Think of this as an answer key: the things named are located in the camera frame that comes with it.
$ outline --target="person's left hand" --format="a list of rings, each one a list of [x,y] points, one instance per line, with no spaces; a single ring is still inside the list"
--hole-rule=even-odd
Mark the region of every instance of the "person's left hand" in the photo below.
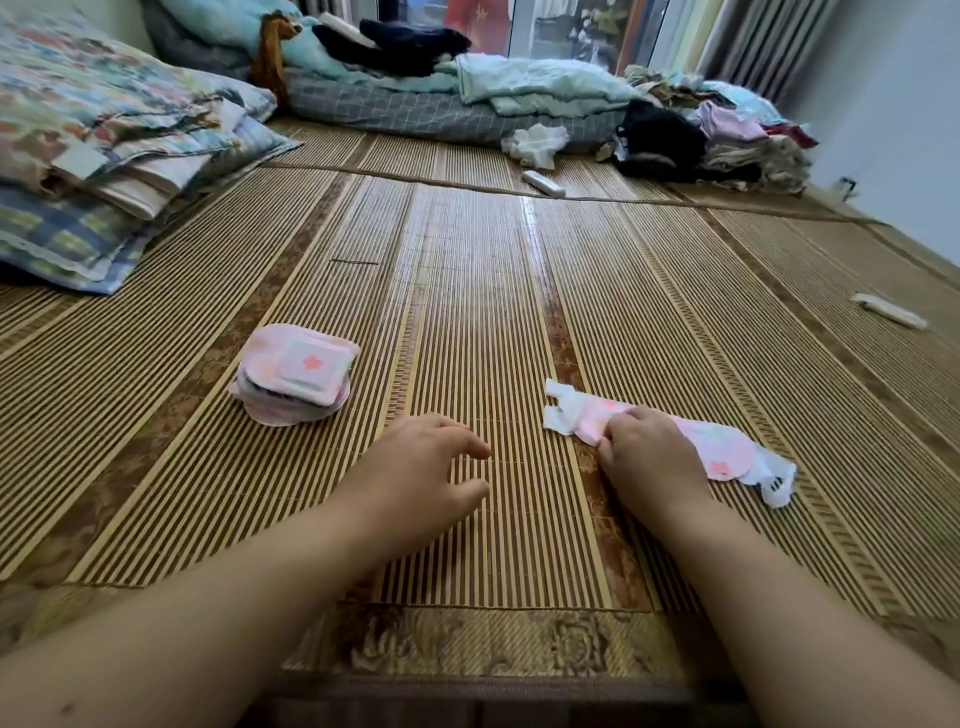
[[[490,447],[443,415],[393,423],[347,473],[324,507],[360,519],[388,561],[428,545],[475,511],[490,492],[484,480],[447,481],[460,455],[486,459]]]

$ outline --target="forearm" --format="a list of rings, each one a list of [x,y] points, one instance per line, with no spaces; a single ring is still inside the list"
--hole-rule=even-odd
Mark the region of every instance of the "forearm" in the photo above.
[[[664,536],[765,725],[954,725],[945,675],[841,602],[721,503]]]
[[[378,555],[326,506],[0,662],[10,725],[230,725]]]

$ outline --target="lavender cloth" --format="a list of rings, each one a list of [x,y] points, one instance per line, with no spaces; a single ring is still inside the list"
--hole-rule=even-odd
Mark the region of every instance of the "lavender cloth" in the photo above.
[[[742,118],[734,109],[718,107],[712,101],[705,101],[697,107],[690,114],[690,121],[699,123],[710,141],[757,141],[767,137],[758,119]]]

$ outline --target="white wall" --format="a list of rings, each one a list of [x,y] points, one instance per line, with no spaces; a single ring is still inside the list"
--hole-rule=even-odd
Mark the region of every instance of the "white wall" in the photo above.
[[[813,181],[960,264],[960,2],[845,0],[783,104],[821,145]]]
[[[154,52],[143,27],[139,0],[0,0],[0,6],[15,11],[40,8],[46,12],[77,10],[117,40],[148,53]]]

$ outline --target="sliding glass door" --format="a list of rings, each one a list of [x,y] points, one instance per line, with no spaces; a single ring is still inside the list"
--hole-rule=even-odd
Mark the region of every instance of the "sliding glass door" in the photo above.
[[[670,2],[397,0],[395,18],[412,25],[456,28],[480,53],[577,59],[615,73],[628,63],[649,62]]]

